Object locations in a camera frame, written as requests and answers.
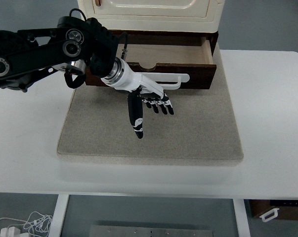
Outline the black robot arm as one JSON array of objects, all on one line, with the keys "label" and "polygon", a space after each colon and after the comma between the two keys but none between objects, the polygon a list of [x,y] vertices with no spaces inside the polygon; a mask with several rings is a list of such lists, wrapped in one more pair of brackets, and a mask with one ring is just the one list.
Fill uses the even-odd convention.
[{"label": "black robot arm", "polygon": [[120,39],[95,18],[61,17],[56,28],[0,30],[0,88],[27,92],[35,82],[61,71],[69,88],[86,81],[86,71],[107,86],[128,92],[130,123],[138,138],[143,137],[143,107],[173,114],[165,90],[125,61],[127,49],[117,57]]}]

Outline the white robotic hand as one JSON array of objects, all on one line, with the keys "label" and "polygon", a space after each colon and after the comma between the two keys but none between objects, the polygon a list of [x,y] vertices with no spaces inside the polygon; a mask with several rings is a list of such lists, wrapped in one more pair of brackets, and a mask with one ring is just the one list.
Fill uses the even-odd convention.
[{"label": "white robotic hand", "polygon": [[170,99],[168,97],[164,98],[164,89],[144,74],[134,72],[125,61],[115,61],[109,75],[101,78],[101,81],[116,90],[130,92],[128,95],[129,120],[139,139],[143,138],[143,105],[140,93],[154,93],[153,98],[160,100],[158,103],[155,100],[150,103],[148,100],[144,99],[147,108],[153,108],[156,114],[159,113],[159,105],[163,114],[174,115]]}]

